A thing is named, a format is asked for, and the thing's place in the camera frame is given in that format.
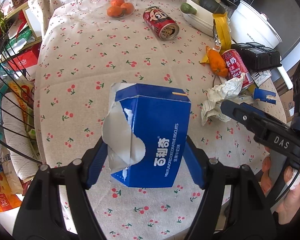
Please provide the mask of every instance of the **green avocado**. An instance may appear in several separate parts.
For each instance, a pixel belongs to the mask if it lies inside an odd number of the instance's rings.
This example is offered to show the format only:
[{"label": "green avocado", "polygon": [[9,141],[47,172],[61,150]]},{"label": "green avocado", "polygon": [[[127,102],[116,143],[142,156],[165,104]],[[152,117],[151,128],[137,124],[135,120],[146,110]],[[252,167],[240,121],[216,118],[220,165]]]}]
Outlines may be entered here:
[{"label": "green avocado", "polygon": [[223,6],[215,0],[198,0],[198,4],[213,14],[224,14],[226,12]]},{"label": "green avocado", "polygon": [[193,14],[193,15],[196,15],[196,14],[197,14],[197,10],[194,9],[194,8],[193,8],[190,4],[188,4],[188,3],[183,3],[183,4],[181,4],[180,10],[181,10],[183,13],[186,13],[186,14]]}]

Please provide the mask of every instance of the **mandarin orange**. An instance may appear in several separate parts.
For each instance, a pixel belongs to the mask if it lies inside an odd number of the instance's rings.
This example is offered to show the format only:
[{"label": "mandarin orange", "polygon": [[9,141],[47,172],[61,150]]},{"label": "mandarin orange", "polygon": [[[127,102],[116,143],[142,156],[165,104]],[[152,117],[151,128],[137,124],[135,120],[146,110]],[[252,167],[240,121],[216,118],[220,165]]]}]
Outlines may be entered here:
[{"label": "mandarin orange", "polygon": [[110,4],[112,6],[121,6],[124,3],[124,0],[111,0]]},{"label": "mandarin orange", "polygon": [[134,6],[132,3],[125,2],[120,6],[123,9],[124,14],[131,14],[134,11]]},{"label": "mandarin orange", "polygon": [[120,6],[111,6],[107,9],[107,15],[110,17],[119,17],[123,14],[123,9]]}]

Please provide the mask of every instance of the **cherry print tablecloth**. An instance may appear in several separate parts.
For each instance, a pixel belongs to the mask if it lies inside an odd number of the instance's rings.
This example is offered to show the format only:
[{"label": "cherry print tablecloth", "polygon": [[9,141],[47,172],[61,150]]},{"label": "cherry print tablecloth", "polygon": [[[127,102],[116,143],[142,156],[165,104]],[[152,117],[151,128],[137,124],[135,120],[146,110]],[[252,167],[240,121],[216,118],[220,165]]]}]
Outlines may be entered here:
[{"label": "cherry print tablecloth", "polygon": [[[213,74],[199,60],[213,41],[182,17],[179,7],[186,0],[138,0],[135,13],[124,20],[81,13],[73,1],[29,1],[45,34],[34,110],[40,152],[47,164],[67,165],[94,147],[107,115],[111,84],[140,82],[184,89],[192,102],[188,134],[197,147],[225,165],[246,163],[259,171],[267,153],[253,141],[252,133],[234,121],[214,118],[201,126],[201,106]],[[172,41],[161,41],[143,22],[142,13],[151,5],[161,6],[178,22],[180,32]],[[270,80],[262,88],[275,92]],[[277,105],[258,102],[256,106],[285,121],[279,97]],[[106,161],[87,194],[108,239],[172,236],[190,226],[202,198],[183,160],[173,187],[159,189],[110,183]],[[228,198],[227,187],[224,202]],[[67,228],[75,232],[63,188],[61,202]]]}]

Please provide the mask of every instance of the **red milk drink can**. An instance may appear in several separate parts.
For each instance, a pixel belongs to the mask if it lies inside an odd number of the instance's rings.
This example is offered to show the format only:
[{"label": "red milk drink can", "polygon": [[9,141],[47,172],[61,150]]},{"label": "red milk drink can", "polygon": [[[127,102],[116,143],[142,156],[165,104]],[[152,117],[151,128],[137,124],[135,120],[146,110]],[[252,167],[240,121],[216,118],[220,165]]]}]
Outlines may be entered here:
[{"label": "red milk drink can", "polygon": [[157,6],[146,9],[143,19],[163,41],[170,41],[179,33],[178,24]]},{"label": "red milk drink can", "polygon": [[242,90],[246,89],[253,83],[248,69],[244,65],[239,53],[235,49],[229,49],[225,51],[221,56],[227,64],[229,79],[240,77],[242,72],[245,73]]}]

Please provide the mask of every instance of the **red box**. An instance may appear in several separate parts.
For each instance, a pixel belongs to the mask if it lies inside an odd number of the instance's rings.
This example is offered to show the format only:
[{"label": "red box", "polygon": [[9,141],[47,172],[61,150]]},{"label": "red box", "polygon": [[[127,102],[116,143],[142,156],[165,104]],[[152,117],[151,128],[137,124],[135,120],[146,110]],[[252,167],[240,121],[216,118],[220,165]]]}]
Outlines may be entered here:
[{"label": "red box", "polygon": [[8,61],[10,67],[13,70],[18,71],[27,67],[31,67],[33,65],[37,65],[38,57],[40,53],[40,46],[41,46],[41,42],[15,55],[13,57],[13,60]]}]

